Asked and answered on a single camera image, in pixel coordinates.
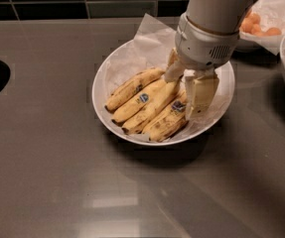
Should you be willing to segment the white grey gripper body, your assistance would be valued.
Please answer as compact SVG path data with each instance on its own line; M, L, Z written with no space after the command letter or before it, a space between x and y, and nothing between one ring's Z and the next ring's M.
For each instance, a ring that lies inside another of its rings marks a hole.
M184 13L180 17L175 37L176 50L186 69L218 68L230 60L239 34L207 32L196 26Z

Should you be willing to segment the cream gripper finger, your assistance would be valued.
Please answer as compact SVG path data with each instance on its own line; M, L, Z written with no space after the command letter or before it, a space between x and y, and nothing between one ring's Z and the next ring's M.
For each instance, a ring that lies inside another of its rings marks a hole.
M186 119L193 120L203 115L211 106L219 78L213 69L187 69L184 77L187 93Z
M164 74L164 78L167 82L173 82L178 80L184 74L185 67L180 62L180 57L176 49L172 49L168 62L167 68Z

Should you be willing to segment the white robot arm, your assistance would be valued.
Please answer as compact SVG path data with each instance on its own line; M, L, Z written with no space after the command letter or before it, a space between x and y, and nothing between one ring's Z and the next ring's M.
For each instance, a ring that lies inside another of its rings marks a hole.
M165 78L186 78L186 118L210 107L218 79L215 70L235 50L262 47L279 53L285 35L285 0L189 0L179 21Z

